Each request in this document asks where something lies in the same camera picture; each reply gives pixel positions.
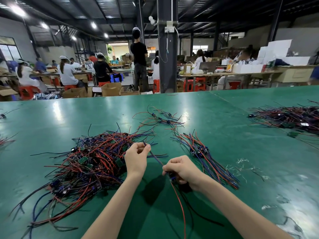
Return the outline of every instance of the green workbench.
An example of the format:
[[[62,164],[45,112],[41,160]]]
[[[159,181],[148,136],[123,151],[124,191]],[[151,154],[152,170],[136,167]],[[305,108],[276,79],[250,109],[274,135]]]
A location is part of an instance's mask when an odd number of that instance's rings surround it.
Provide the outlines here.
[[[20,239],[32,216],[32,209],[43,191],[32,196],[15,220],[7,218],[11,209],[26,195],[48,182],[44,176],[61,163],[50,155],[32,156],[44,152],[66,152],[74,147],[72,138],[105,130],[135,131],[145,119],[148,105],[182,115],[185,128],[180,133],[197,131],[200,140],[209,147],[212,156],[227,168],[239,168],[233,173],[241,181],[238,191],[229,189],[243,202],[275,224],[295,221],[307,238],[319,237],[319,151],[314,146],[287,136],[278,128],[249,125],[249,108],[263,105],[308,105],[319,101],[319,86],[241,89],[213,92],[76,98],[46,101],[1,102],[0,109],[10,111],[0,120],[0,134],[10,137],[18,133],[15,142],[0,148],[0,238]],[[154,128],[158,145],[154,154],[168,153],[169,158],[187,149],[170,139],[172,132],[165,125]],[[251,171],[259,169],[264,181]],[[161,166],[149,159],[146,173],[126,214],[119,238],[183,238],[183,217],[179,202],[167,177],[161,176]],[[106,197],[96,197],[80,211],[57,225],[76,227],[70,232],[58,232],[50,225],[33,230],[33,239],[79,239],[106,206],[115,191]],[[228,220],[202,195],[188,193],[193,208],[202,216],[225,224],[211,224],[192,212],[185,203],[187,238],[241,238]],[[38,208],[47,201],[42,200]]]

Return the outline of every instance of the electrical outlet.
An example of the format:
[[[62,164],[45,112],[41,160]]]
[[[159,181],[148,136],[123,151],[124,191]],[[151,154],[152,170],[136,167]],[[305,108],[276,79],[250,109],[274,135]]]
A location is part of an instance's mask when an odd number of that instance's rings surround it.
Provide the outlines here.
[[[165,31],[165,33],[173,33],[173,32],[175,32],[174,27],[165,27],[164,31]]]

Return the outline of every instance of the black shirt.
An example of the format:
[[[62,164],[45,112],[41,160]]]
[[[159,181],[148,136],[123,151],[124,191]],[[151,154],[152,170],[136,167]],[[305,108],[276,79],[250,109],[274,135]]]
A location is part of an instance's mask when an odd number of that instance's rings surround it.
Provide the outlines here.
[[[106,73],[106,69],[108,69],[109,72],[111,73],[113,72],[109,64],[106,63],[105,61],[96,61],[94,63],[94,69],[95,69],[96,77],[109,77],[109,75]]]
[[[134,55],[134,64],[138,63],[146,66],[145,54],[147,53],[146,45],[138,42],[131,44],[131,51]]]

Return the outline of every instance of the hand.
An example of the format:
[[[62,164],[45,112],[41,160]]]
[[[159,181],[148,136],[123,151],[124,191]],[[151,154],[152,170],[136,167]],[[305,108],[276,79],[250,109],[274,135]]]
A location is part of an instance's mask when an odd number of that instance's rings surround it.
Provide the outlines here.
[[[124,159],[127,177],[137,176],[142,179],[147,165],[147,154],[150,150],[151,146],[149,144],[145,146],[142,142],[136,142],[126,151]]]
[[[180,184],[188,182],[189,186],[196,191],[199,190],[202,179],[207,176],[186,155],[172,158],[163,166],[162,174],[165,175],[166,172],[176,172],[176,179]]]

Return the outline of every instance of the ceiling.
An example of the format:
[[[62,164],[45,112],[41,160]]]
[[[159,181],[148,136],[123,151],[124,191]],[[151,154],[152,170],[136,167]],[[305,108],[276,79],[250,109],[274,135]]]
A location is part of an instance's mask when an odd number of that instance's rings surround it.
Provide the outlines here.
[[[97,38],[107,33],[112,40],[131,37],[136,23],[134,0],[17,0],[27,13],[29,25],[66,25]],[[11,12],[15,0],[0,0],[0,16],[21,21]],[[157,0],[146,0],[143,7],[145,35],[157,35],[148,16],[157,19]],[[278,0],[178,0],[178,32],[188,37],[212,37],[217,21],[220,32],[245,32],[270,24]],[[319,0],[284,0],[280,21],[293,22],[297,17],[316,13]],[[98,25],[93,30],[90,23]]]

